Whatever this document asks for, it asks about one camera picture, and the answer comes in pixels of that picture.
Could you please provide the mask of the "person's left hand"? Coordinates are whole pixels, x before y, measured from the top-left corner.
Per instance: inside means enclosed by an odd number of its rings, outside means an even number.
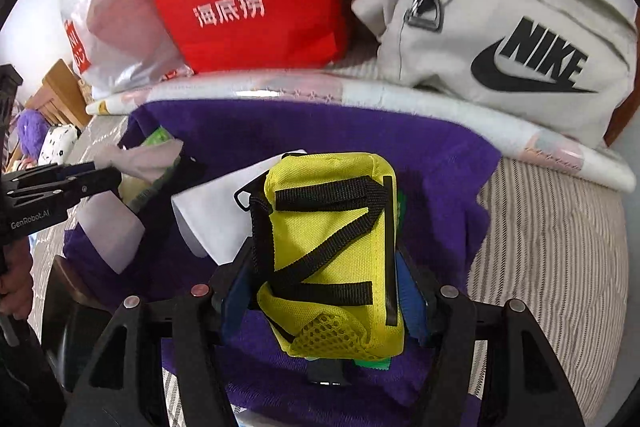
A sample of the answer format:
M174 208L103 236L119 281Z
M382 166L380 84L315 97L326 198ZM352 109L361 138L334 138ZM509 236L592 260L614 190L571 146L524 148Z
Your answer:
M1 277L1 312L26 320L34 303L32 255L27 237L3 248L6 273Z

